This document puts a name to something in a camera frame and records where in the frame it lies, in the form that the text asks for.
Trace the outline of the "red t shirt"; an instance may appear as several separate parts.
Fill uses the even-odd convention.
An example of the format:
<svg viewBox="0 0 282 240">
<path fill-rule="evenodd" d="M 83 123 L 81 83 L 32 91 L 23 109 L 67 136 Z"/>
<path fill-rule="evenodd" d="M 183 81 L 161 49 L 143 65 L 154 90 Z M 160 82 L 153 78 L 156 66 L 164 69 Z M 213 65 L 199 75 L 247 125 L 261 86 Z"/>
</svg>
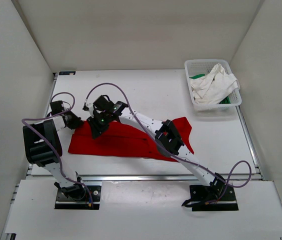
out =
<svg viewBox="0 0 282 240">
<path fill-rule="evenodd" d="M 157 145 L 146 133 L 116 121 L 111 122 L 108 130 L 96 139 L 92 138 L 90 125 L 85 121 L 72 135 L 68 152 L 75 155 L 176 161 L 160 154 Z"/>
</svg>

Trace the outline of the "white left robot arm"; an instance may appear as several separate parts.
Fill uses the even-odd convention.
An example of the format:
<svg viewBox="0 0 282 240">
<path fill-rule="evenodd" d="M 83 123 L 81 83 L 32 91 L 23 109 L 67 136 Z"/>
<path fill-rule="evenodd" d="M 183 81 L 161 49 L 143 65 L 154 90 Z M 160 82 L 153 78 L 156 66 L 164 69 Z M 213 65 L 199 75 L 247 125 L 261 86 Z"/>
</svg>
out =
<svg viewBox="0 0 282 240">
<path fill-rule="evenodd" d="M 78 173 L 61 159 L 63 150 L 58 131 L 64 128 L 75 130 L 82 127 L 84 121 L 61 100 L 51 102 L 50 108 L 47 119 L 23 126 L 25 155 L 30 164 L 44 168 L 54 176 L 54 185 L 64 196 L 81 201 L 87 191 Z"/>
</svg>

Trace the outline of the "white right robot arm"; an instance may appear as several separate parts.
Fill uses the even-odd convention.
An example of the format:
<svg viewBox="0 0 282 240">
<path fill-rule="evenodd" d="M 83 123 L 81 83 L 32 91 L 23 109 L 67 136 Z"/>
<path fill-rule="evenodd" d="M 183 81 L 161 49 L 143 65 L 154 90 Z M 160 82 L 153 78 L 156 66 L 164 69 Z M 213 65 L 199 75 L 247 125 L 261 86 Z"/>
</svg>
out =
<svg viewBox="0 0 282 240">
<path fill-rule="evenodd" d="M 199 180 L 206 189 L 209 201 L 218 200 L 223 195 L 224 178 L 200 165 L 199 159 L 186 146 L 171 120 L 152 119 L 133 110 L 127 103 L 112 102 L 107 95 L 99 96 L 93 103 L 86 100 L 83 110 L 90 113 L 87 121 L 94 139 L 106 132 L 111 122 L 143 131 L 154 141 L 161 155 L 177 160 Z"/>
</svg>

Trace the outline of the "dark label sticker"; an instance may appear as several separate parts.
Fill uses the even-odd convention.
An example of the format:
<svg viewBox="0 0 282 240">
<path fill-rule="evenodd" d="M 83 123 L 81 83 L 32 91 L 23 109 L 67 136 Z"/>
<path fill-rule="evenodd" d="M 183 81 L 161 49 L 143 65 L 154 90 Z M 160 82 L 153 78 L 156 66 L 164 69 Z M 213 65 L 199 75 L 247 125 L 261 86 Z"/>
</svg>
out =
<svg viewBox="0 0 282 240">
<path fill-rule="evenodd" d="M 60 71 L 58 73 L 59 76 L 74 76 L 76 71 Z"/>
</svg>

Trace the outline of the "white plastic basket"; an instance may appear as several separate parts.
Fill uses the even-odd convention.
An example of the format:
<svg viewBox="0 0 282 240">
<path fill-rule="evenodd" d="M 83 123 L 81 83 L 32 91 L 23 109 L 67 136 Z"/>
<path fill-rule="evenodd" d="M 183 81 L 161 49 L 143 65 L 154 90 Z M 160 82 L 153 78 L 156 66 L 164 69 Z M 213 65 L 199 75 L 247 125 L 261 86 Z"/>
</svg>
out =
<svg viewBox="0 0 282 240">
<path fill-rule="evenodd" d="M 184 69 L 195 110 L 217 111 L 241 105 L 239 80 L 226 60 L 187 60 Z"/>
</svg>

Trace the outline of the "white t shirt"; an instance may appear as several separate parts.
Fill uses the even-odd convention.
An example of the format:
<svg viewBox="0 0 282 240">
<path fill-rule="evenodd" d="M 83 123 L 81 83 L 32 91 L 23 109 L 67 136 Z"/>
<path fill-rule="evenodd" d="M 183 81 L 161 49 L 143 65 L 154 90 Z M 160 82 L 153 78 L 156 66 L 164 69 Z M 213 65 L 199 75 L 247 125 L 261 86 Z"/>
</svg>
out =
<svg viewBox="0 0 282 240">
<path fill-rule="evenodd" d="M 199 105 L 217 105 L 234 90 L 240 89 L 238 79 L 233 73 L 227 74 L 220 63 L 207 75 L 190 77 L 190 86 L 194 102 Z"/>
</svg>

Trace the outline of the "green t shirt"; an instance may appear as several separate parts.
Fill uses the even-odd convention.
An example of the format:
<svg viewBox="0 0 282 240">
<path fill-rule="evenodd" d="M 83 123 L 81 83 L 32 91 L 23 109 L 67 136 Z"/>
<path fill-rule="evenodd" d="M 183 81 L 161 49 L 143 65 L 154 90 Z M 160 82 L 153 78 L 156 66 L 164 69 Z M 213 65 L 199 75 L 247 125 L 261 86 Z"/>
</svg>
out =
<svg viewBox="0 0 282 240">
<path fill-rule="evenodd" d="M 236 81 L 230 78 L 223 78 L 221 74 L 205 76 L 198 74 L 190 77 L 190 85 L 197 104 L 217 105 L 229 104 L 229 94 L 233 91 L 231 87 Z"/>
</svg>

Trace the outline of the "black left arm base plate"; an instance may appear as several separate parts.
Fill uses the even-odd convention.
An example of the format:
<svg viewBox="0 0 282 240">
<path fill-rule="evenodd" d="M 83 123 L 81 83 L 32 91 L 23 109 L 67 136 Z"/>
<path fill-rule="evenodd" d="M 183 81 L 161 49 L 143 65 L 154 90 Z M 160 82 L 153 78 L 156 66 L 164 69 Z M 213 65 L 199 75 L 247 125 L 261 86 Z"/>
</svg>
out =
<svg viewBox="0 0 282 240">
<path fill-rule="evenodd" d="M 99 210 L 102 186 L 88 185 L 90 195 L 83 190 L 79 196 L 74 198 L 66 196 L 60 189 L 57 190 L 54 208 L 56 210 Z"/>
</svg>

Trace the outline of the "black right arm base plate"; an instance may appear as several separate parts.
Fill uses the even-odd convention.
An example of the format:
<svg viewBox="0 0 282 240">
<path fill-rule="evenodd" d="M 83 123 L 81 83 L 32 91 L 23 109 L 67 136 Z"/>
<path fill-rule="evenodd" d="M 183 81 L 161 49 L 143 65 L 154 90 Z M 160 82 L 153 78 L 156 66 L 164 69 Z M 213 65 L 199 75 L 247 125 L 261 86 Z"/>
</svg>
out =
<svg viewBox="0 0 282 240">
<path fill-rule="evenodd" d="M 229 212 L 238 211 L 239 206 L 233 187 L 227 187 L 224 195 L 217 200 L 216 196 L 208 196 L 202 185 L 190 185 L 190 208 L 192 212 Z"/>
</svg>

